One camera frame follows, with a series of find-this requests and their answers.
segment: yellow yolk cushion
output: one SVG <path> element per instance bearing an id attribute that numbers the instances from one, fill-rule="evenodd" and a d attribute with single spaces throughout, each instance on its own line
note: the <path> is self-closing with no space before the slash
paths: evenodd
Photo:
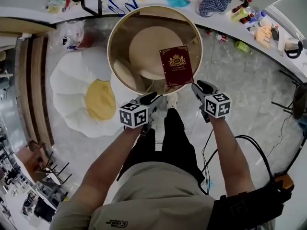
<path id="1" fill-rule="evenodd" d="M 98 120 L 111 119 L 116 111 L 116 103 L 110 81 L 96 79 L 86 92 L 85 104 L 92 118 Z"/>

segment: red book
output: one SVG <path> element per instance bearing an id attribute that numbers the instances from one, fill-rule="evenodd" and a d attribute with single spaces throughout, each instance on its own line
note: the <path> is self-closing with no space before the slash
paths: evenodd
<path id="1" fill-rule="evenodd" d="M 187 46 L 162 49 L 160 57 L 168 87 L 194 82 Z"/>

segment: beige t-shirt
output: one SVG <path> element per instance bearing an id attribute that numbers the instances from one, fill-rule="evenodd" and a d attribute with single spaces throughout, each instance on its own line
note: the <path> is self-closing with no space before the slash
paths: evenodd
<path id="1" fill-rule="evenodd" d="M 163 162 L 136 164 L 120 179 L 111 204 L 93 214 L 83 205 L 63 202 L 51 230 L 204 230 L 214 199 L 204 195 L 195 178 Z"/>

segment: black cable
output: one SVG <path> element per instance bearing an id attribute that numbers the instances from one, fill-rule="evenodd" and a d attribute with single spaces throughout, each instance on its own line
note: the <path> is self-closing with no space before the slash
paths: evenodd
<path id="1" fill-rule="evenodd" d="M 286 121 L 287 119 L 289 119 L 291 116 L 292 116 L 292 115 L 290 115 L 288 118 L 286 118 L 286 119 L 283 121 L 283 125 L 284 125 L 285 121 Z M 266 157 L 269 157 L 270 154 L 273 152 L 274 148 L 277 147 L 277 146 L 282 142 L 282 140 L 283 140 L 283 125 L 282 125 L 282 128 L 280 129 L 280 134 L 281 134 L 280 142 L 278 142 L 275 146 L 273 146 L 273 148 L 272 148 L 272 150 L 270 151 L 269 155 L 266 156 Z"/>
<path id="2" fill-rule="evenodd" d="M 206 147 L 208 145 L 208 142 L 209 142 L 209 139 L 210 139 L 212 133 L 213 133 L 213 129 L 210 132 L 210 135 L 209 135 L 209 137 L 207 139 L 207 142 L 206 142 L 204 148 L 201 150 L 202 157 L 203 157 L 203 165 L 204 166 L 207 164 L 207 161 L 205 159 L 205 154 L 204 153 L 205 153 L 205 149 L 206 149 Z M 201 172 L 203 173 L 204 171 L 205 171 L 205 175 L 204 176 L 205 176 L 205 181 L 206 181 L 206 190 L 207 190 L 207 195 L 208 195 L 209 194 L 209 190 L 210 190 L 210 184 L 208 183 L 208 179 L 210 180 L 209 168 L 207 168 L 207 170 L 202 170 Z"/>
<path id="3" fill-rule="evenodd" d="M 205 190 L 203 190 L 203 188 L 201 187 L 201 184 L 200 184 L 200 183 L 198 183 L 198 187 L 200 188 L 200 190 L 202 191 L 203 194 L 208 195 L 208 194 L 205 192 Z"/>
<path id="4" fill-rule="evenodd" d="M 209 158 L 208 162 L 206 163 L 205 167 L 202 169 L 201 172 L 203 172 L 203 171 L 207 168 L 208 164 L 210 163 L 211 159 L 213 158 L 213 156 L 214 156 L 216 153 L 217 153 L 217 150 L 215 150 L 214 153 L 211 155 L 211 157 Z"/>
<path id="5" fill-rule="evenodd" d="M 254 145 L 254 147 L 258 150 L 258 152 L 260 153 L 262 159 L 263 159 L 263 162 L 265 164 L 265 166 L 267 167 L 267 170 L 268 170 L 268 173 L 269 173 L 269 177 L 270 177 L 270 182 L 271 183 L 275 183 L 274 181 L 274 178 L 273 178 L 273 175 L 272 175 L 272 172 L 271 172 L 271 169 L 270 169 L 270 165 L 269 165 L 269 162 L 268 162 L 268 159 L 266 158 L 263 150 L 261 149 L 261 147 L 258 145 L 258 143 L 250 136 L 245 136 L 245 135 L 241 135 L 241 136 L 236 136 L 236 138 L 242 138 L 242 139 L 245 139 L 245 140 L 248 140 L 250 143 L 252 143 Z"/>
<path id="6" fill-rule="evenodd" d="M 273 178 L 273 175 L 272 175 L 272 172 L 271 172 L 271 169 L 270 169 L 270 165 L 269 165 L 269 162 L 263 152 L 263 150 L 261 149 L 261 147 L 259 146 L 259 144 L 250 136 L 246 136 L 246 135 L 240 135 L 240 136 L 236 136 L 235 138 L 242 138 L 242 139 L 245 139 L 245 140 L 248 140 L 251 144 L 254 145 L 254 147 L 257 149 L 257 151 L 260 153 L 262 159 L 263 159 L 263 162 L 268 170 L 268 173 L 269 173 L 269 177 L 270 177 L 270 182 L 271 183 L 275 183 L 274 181 L 274 178 Z M 202 172 L 208 167 L 208 164 L 210 163 L 211 159 L 213 158 L 213 156 L 217 153 L 217 149 L 214 151 L 214 153 L 211 155 L 211 157 L 209 158 L 208 162 L 206 163 L 206 165 L 204 166 L 204 168 L 202 169 Z"/>

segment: fiducial marker cube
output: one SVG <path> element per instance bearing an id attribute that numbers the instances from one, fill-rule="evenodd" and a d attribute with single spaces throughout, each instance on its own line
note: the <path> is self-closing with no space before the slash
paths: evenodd
<path id="1" fill-rule="evenodd" d="M 119 108 L 120 122 L 130 128 L 137 128 L 148 123 L 148 107 L 125 103 Z"/>
<path id="2" fill-rule="evenodd" d="M 205 97 L 205 112 L 216 118 L 226 116 L 230 112 L 231 99 L 226 93 L 218 93 Z"/>

